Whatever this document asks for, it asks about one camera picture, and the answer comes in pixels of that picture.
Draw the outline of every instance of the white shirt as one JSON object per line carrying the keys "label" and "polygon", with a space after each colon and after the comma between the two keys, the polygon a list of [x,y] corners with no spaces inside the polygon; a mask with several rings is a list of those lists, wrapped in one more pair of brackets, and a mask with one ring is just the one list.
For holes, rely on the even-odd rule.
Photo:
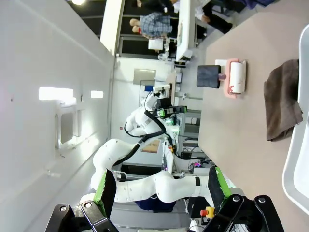
{"label": "white shirt", "polygon": [[[202,16],[204,15],[203,7],[211,0],[194,0],[194,1],[196,2],[195,17],[201,20]],[[180,0],[174,3],[173,6],[174,6],[174,12],[178,13],[180,8]]]}

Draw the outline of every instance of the plaid shirt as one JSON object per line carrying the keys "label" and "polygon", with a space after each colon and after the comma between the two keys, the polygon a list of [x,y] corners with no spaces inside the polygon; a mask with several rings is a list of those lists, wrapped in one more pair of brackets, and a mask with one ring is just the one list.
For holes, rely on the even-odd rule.
{"label": "plaid shirt", "polygon": [[173,27],[170,25],[170,16],[154,12],[140,17],[140,29],[146,38],[157,39],[166,37],[167,33],[172,32]]}

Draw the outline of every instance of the folded towel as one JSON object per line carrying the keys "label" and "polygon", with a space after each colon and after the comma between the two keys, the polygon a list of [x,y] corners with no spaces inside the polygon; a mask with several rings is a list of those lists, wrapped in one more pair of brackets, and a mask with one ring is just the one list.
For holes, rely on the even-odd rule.
{"label": "folded towel", "polygon": [[267,140],[277,141],[292,135],[303,121],[297,102],[299,63],[293,59],[274,69],[264,83]]}

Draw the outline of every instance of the man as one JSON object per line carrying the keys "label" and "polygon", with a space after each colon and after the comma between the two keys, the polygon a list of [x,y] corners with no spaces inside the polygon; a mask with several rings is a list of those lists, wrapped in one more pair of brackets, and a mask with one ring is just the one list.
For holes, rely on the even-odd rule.
{"label": "man", "polygon": [[133,0],[132,6],[145,8],[152,12],[160,12],[160,13],[173,13],[174,7],[173,4],[177,2],[177,0],[148,0],[148,1],[140,1]]}
{"label": "man", "polygon": [[[223,34],[228,33],[232,29],[233,24],[226,22],[224,19],[212,13],[213,4],[211,3],[211,0],[196,0],[196,2],[198,2],[198,6],[195,9],[196,18],[202,22],[208,23]],[[180,0],[175,2],[173,6],[177,13],[180,7]]]}
{"label": "man", "polygon": [[141,16],[140,20],[135,18],[130,20],[134,33],[139,33],[147,39],[166,38],[167,36],[176,38],[177,27],[170,23],[170,16],[162,13],[153,12],[147,16]]}

